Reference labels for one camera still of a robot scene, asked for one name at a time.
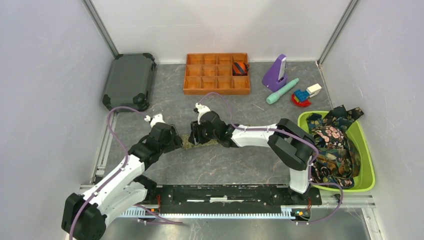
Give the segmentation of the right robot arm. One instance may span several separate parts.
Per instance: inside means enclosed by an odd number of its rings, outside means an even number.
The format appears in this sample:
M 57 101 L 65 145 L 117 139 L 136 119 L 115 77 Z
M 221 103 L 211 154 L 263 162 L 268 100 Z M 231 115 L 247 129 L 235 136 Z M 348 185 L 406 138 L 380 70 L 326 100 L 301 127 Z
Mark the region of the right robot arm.
M 289 168 L 289 199 L 302 204 L 309 198 L 312 161 L 318 155 L 313 137 L 287 118 L 266 126 L 227 124 L 215 111 L 199 113 L 191 122 L 188 142 L 193 145 L 217 141 L 225 148 L 270 148 Z

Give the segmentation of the green gold vine tie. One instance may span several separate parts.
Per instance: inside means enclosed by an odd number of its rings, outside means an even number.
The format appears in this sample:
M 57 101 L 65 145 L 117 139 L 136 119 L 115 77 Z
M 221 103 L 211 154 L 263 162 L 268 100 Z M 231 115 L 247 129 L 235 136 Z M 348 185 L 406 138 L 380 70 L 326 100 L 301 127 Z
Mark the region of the green gold vine tie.
M 232 136 L 231 136 L 231 140 L 233 141 L 233 147 L 227 147 L 227 148 L 241 148 L 241 147 L 245 147 L 245 145 L 242 144 L 242 142 L 237 142 L 237 139 L 233 139 L 233 134 L 235 134 L 235 128 L 233 127 L 233 132 L 232 132 Z M 201 143 L 198 145 L 193 145 L 189 142 L 189 136 L 190 134 L 184 134 L 181 138 L 182 138 L 182 148 L 187 150 L 190 148 L 196 148 L 196 147 L 206 147 L 206 146 L 211 146 L 211 145 L 221 145 L 219 144 L 216 140 L 210 140 L 207 143 Z

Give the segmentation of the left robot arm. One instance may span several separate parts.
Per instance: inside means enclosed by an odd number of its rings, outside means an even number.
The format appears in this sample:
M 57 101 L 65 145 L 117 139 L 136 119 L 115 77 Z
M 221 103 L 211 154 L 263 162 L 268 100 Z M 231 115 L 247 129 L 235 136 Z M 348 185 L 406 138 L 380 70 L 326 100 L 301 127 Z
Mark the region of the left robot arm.
M 76 240 L 99 240 L 107 227 L 131 206 L 153 203 L 157 190 L 136 181 L 160 156 L 182 147 L 172 124 L 155 123 L 100 182 L 82 194 L 65 200 L 61 228 Z

